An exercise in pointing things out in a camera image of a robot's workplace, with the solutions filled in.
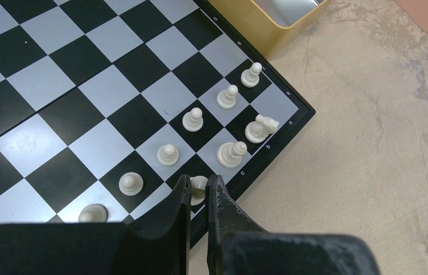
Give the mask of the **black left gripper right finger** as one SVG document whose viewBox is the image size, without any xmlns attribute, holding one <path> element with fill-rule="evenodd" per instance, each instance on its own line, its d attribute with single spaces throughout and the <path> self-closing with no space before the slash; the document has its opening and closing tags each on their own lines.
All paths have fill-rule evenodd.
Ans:
<svg viewBox="0 0 428 275">
<path fill-rule="evenodd" d="M 369 246 L 345 234 L 272 233 L 229 195 L 223 177 L 206 186 L 210 274 L 380 274 Z"/>
</svg>

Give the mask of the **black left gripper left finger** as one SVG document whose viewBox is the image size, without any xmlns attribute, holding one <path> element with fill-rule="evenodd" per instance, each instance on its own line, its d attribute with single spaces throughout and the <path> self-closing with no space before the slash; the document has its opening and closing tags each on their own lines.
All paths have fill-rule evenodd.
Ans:
<svg viewBox="0 0 428 275">
<path fill-rule="evenodd" d="M 182 175 L 129 224 L 1 224 L 0 274 L 187 274 L 192 192 Z"/>
</svg>

